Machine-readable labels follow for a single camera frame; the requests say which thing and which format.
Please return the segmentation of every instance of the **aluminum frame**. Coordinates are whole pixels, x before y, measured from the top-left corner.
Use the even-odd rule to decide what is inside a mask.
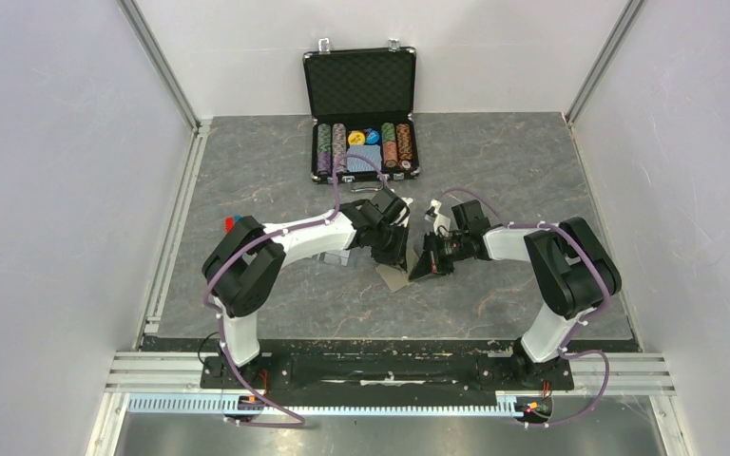
[[[497,353],[495,356],[507,356]],[[680,404],[664,358],[659,353],[607,353],[611,376],[605,395],[647,396],[656,414],[659,433],[668,456],[692,456],[694,454],[683,431]],[[605,366],[601,359],[586,357],[570,361],[575,389],[554,391],[556,396],[591,396],[596,394],[603,381]],[[165,395],[189,401],[239,397],[243,389],[201,389],[203,366],[194,352],[117,352],[107,377],[105,394],[100,406],[97,423],[88,444],[88,456],[114,454],[122,424],[130,401],[137,398]],[[530,391],[502,391],[497,403],[507,402],[510,397],[530,395]],[[310,408],[312,415],[385,415],[396,414],[390,408]],[[183,412],[172,406],[172,412]],[[156,412],[165,412],[158,407]],[[421,413],[432,416],[468,416],[471,408],[424,408]]]
[[[185,92],[183,92],[183,88],[178,83],[178,78],[175,77],[175,73],[172,71],[172,67],[169,66],[169,63],[163,56],[163,51],[158,46],[158,41],[155,40],[155,35],[152,34],[152,30],[144,19],[144,15],[141,13],[138,4],[135,0],[117,0],[117,3],[125,14],[127,22],[133,27],[139,43],[141,43],[144,52],[146,52],[146,55],[152,62],[152,66],[155,67],[166,89],[172,95],[181,116],[191,126],[192,131],[197,133],[198,129],[202,126],[202,121],[197,117],[194,108],[192,108],[188,98],[186,98]]]
[[[631,24],[633,24],[634,20],[637,18],[643,3],[644,0],[628,0],[628,3],[625,4],[623,12],[617,19],[617,23],[614,24],[614,28],[611,30],[611,33],[609,33],[608,38],[606,38],[603,48],[600,50],[597,60],[595,60],[589,74],[586,75],[583,85],[581,85],[580,90],[578,90],[578,94],[575,96],[572,106],[569,107],[569,110],[564,115],[564,119],[567,121],[568,125],[572,126],[581,115],[584,107],[586,107],[589,97],[592,92],[594,92],[594,89],[597,87],[600,79],[603,78],[605,69],[608,68],[608,64],[617,54],[617,50],[620,48],[620,43],[628,34]]]
[[[178,249],[183,238],[183,227],[186,223],[186,216],[188,216],[194,187],[197,184],[197,176],[200,174],[202,154],[205,151],[205,144],[208,141],[210,130],[211,121],[204,121],[189,146],[188,155],[178,183],[178,193],[172,206],[169,222],[166,225],[166,233],[158,249],[160,255],[155,267],[155,275],[152,277],[152,282],[144,296],[146,307],[133,348],[141,346],[145,334],[158,332],[158,326],[163,315],[163,305],[166,303],[166,294],[169,292],[169,281],[175,268],[175,259],[178,256]]]

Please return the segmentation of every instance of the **poker chip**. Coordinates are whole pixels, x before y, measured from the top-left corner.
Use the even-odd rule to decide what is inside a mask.
[[[362,145],[365,143],[365,133],[359,130],[354,130],[348,134],[348,144],[350,145]]]
[[[376,144],[378,142],[379,142],[379,132],[376,130],[369,131],[368,136],[365,137],[365,143]]]

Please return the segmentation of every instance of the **stack of poker chips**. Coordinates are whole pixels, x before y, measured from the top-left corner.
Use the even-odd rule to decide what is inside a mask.
[[[345,125],[335,123],[332,128],[332,159],[336,162],[341,157],[345,157]],[[345,159],[343,158],[337,164],[337,173],[345,171]]]
[[[398,142],[398,158],[401,160],[401,167],[410,169],[413,165],[413,140],[410,135],[410,126],[400,123],[395,127],[395,135]]]
[[[395,128],[392,123],[382,124],[382,155],[385,167],[395,168],[398,165],[398,148],[395,143]]]
[[[332,172],[332,127],[326,123],[317,126],[317,175]]]

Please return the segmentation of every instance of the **black mounting plate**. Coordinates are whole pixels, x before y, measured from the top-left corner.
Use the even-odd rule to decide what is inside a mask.
[[[573,390],[565,360],[542,376],[512,376],[510,357],[486,353],[290,353],[259,356],[241,368],[255,388],[267,371],[268,397],[287,406],[489,406],[498,390],[539,394],[544,381],[552,390]],[[400,387],[391,381],[404,382]],[[224,357],[207,357],[203,389],[239,389]]]

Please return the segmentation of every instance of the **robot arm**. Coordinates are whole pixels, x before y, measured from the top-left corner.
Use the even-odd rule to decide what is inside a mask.
[[[269,297],[279,271],[288,264],[323,252],[368,246],[376,262],[406,270],[410,202],[383,188],[370,200],[341,204],[334,218],[329,218],[330,211],[289,224],[260,224],[249,216],[237,221],[202,265],[206,280],[251,241],[287,227],[293,229],[254,247],[222,275],[212,291],[214,301],[225,309],[219,317],[236,365],[259,354],[256,312]],[[294,229],[323,219],[327,219],[323,224]]]
[[[483,260],[513,259],[531,264],[545,304],[533,325],[514,344],[513,361],[520,377],[552,369],[559,348],[580,317],[603,302],[603,294],[588,268],[566,241],[540,229],[491,227],[479,201],[452,209],[456,230],[440,215],[440,202],[433,201],[426,213],[432,232],[424,236],[424,253],[410,275],[443,276],[454,271],[454,262],[476,257]],[[559,224],[584,249],[609,292],[620,291],[620,273],[600,241],[582,218]]]

